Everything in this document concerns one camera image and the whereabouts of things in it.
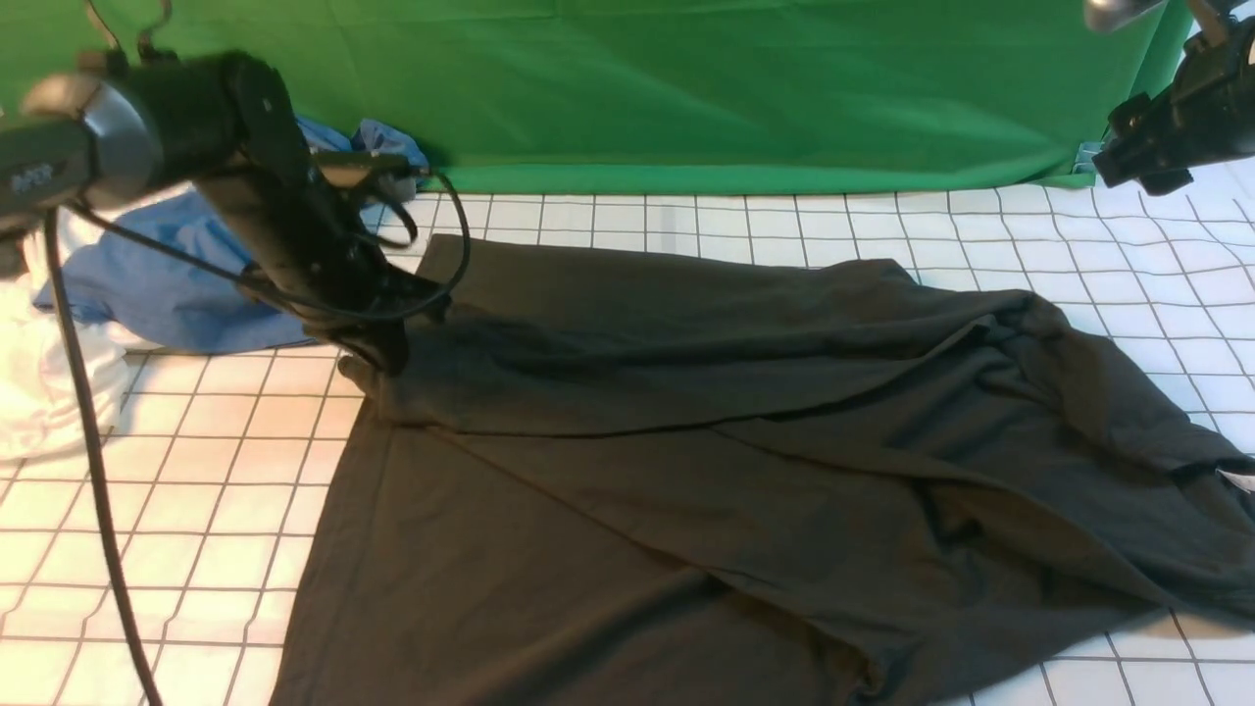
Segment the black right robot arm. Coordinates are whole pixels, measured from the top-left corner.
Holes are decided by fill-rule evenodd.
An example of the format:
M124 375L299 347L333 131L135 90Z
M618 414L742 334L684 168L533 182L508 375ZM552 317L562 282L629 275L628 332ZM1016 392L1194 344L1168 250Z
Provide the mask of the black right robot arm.
M1224 18L1219 41L1188 38L1173 82L1116 107L1109 137L1093 157L1108 187L1137 182L1147 196L1192 184L1197 167L1254 153L1252 18Z

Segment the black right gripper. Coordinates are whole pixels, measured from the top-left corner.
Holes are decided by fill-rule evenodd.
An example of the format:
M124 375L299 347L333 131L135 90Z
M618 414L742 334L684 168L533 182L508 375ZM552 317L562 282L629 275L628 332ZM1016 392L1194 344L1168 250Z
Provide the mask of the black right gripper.
M1138 93L1111 113L1109 135L1093 158L1108 187L1135 182L1147 196L1170 196L1194 184L1186 162L1186 120L1201 102L1199 93Z

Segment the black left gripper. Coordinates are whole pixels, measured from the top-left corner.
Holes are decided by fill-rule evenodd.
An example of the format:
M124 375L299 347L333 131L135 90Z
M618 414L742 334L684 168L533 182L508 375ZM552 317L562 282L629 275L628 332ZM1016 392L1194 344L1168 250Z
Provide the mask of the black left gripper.
M314 161L292 184L238 162L198 178L195 187L251 256L238 286L286 308L312 339L394 376L409 359L408 319L444 319L451 282L392 265L385 255L392 242L371 234L361 219L361 206L374 199L414 234L399 193L338 189Z

